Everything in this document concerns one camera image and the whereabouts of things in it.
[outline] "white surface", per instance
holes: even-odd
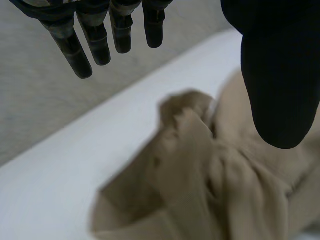
[[[0,240],[87,240],[90,207],[156,129],[157,103],[196,88],[216,96],[240,66],[229,31],[159,69],[0,168]]]

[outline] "crumpled cloth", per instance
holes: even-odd
[[[158,133],[97,194],[96,238],[286,240],[319,217],[319,114],[298,147],[268,145],[241,72],[218,101],[189,91],[159,112]]]

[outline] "black robotic finger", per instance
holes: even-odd
[[[75,32],[74,17],[41,23],[50,32],[75,74],[81,79],[91,77],[92,68]]]
[[[161,46],[165,9],[173,0],[142,0],[146,41],[150,48]]]
[[[111,61],[104,25],[109,5],[110,0],[87,0],[79,2],[76,9],[93,59],[99,66],[107,65]]]
[[[131,14],[141,0],[111,0],[110,19],[115,48],[118,53],[126,54],[131,50]]]

